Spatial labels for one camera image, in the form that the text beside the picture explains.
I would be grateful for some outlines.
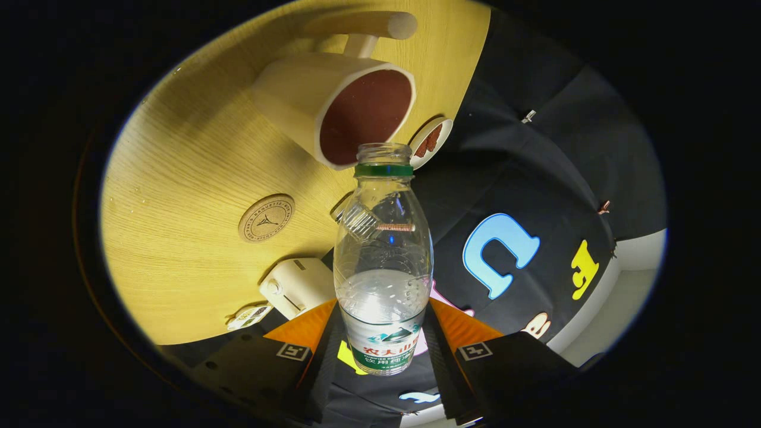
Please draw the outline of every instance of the wood grain surface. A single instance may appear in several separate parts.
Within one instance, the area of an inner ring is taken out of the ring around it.
[[[418,20],[412,37],[380,39],[373,54],[416,79],[396,141],[438,114],[456,126],[489,27],[489,9],[465,0],[293,2],[203,46],[136,106],[107,167],[101,229],[116,290],[156,344],[226,333],[230,313],[262,300],[259,281],[276,261],[333,246],[330,210],[354,188],[353,171],[330,170],[286,138],[256,111],[250,87],[275,59],[342,52],[346,35],[302,35],[309,20],[372,10]],[[243,241],[240,217],[274,193],[293,197],[290,223],[266,241]]]

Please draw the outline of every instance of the plastic water bottle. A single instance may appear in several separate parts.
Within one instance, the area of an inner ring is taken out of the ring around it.
[[[389,376],[409,367],[431,293],[433,245],[409,182],[407,145],[359,147],[358,186],[345,205],[333,282],[357,366]]]

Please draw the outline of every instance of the bottle label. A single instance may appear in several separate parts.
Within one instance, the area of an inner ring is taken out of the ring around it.
[[[402,367],[412,358],[418,343],[425,310],[406,321],[392,324],[368,324],[341,309],[352,354],[369,369],[391,370]]]

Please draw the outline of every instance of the water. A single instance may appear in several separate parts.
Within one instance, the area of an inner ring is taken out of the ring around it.
[[[428,303],[430,278],[398,270],[366,270],[336,287],[339,304],[354,318],[370,324],[410,319]]]

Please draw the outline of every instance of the printed logo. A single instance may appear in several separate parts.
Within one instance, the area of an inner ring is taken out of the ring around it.
[[[293,198],[271,195],[254,203],[240,218],[238,232],[248,242],[260,242],[277,235],[291,221]]]
[[[352,355],[360,364],[373,370],[395,369],[408,363],[412,357],[412,352],[415,350],[415,344],[418,343],[418,338],[416,337],[411,343],[399,343],[398,348],[394,349],[362,347],[360,350],[352,347]]]
[[[392,334],[381,333],[373,337],[368,337],[368,340],[372,343],[399,343],[402,340],[405,340],[407,337],[417,333],[418,330],[420,330],[420,326],[417,324],[412,326],[412,331],[409,331],[404,327],[399,327],[399,330],[393,332]]]
[[[525,268],[539,250],[539,238],[531,236],[507,214],[498,213],[486,217],[470,233],[463,249],[463,264],[478,281],[489,289],[489,298],[498,298],[513,282],[508,273],[501,275],[483,260],[483,248],[491,241],[498,241],[515,256],[515,267]]]
[[[521,331],[525,331],[536,339],[539,339],[545,334],[545,332],[547,332],[547,329],[549,329],[551,324],[552,321],[549,320],[549,315],[546,312],[542,312],[534,317],[533,320],[528,321],[526,328]]]
[[[586,239],[581,241],[581,245],[579,245],[576,255],[573,257],[573,260],[571,260],[571,268],[578,268],[579,270],[578,272],[574,272],[571,277],[573,284],[578,289],[573,292],[572,297],[574,300],[579,300],[584,295],[584,292],[587,291],[587,287],[589,287],[595,274],[597,274],[597,270],[600,269],[600,264],[595,263],[594,260],[592,260],[592,256],[589,254]]]

